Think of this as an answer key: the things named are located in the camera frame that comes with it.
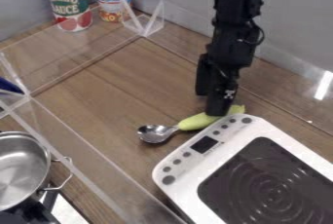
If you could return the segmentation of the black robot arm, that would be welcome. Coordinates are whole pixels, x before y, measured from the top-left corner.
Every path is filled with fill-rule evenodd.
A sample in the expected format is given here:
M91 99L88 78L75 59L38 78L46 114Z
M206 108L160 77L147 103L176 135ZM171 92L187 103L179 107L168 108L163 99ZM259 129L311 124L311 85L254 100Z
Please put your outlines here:
M214 36L199 57L195 93L207 98L206 114L227 113L236 92L239 70L252 63L264 35L254 18L262 0L214 0Z

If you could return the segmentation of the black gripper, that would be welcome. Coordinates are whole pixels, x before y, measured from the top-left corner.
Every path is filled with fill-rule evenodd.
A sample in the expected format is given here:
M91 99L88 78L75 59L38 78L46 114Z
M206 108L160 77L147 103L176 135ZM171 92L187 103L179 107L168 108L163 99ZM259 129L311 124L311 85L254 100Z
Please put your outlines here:
M251 65L260 43L262 29L258 26L226 26L214 31L206 52L199 56L195 79L196 95L207 96L208 116L227 113L238 92L239 70Z

